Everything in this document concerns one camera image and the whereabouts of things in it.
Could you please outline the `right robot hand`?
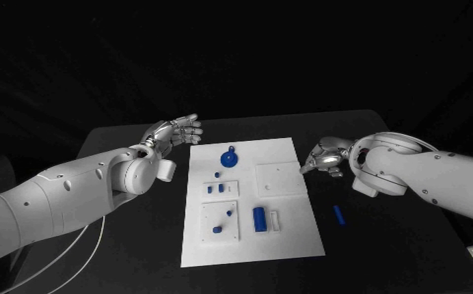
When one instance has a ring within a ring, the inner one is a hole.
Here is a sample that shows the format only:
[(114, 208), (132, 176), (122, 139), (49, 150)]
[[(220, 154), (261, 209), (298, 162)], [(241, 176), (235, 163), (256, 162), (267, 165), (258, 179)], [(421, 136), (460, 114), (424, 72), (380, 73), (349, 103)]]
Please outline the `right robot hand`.
[(337, 166), (349, 159), (353, 144), (353, 140), (323, 137), (310, 151), (304, 165), (300, 167), (300, 174), (317, 170), (326, 172), (333, 178), (340, 178), (343, 172)]

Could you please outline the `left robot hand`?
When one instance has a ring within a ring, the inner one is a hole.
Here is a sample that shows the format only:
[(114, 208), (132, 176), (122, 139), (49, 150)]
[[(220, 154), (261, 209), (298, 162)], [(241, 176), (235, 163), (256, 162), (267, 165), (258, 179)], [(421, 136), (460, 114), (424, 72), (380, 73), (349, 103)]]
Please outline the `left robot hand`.
[(203, 130), (197, 121), (197, 114), (160, 121), (151, 125), (141, 136), (140, 144), (153, 148), (164, 158), (180, 144), (199, 144)]

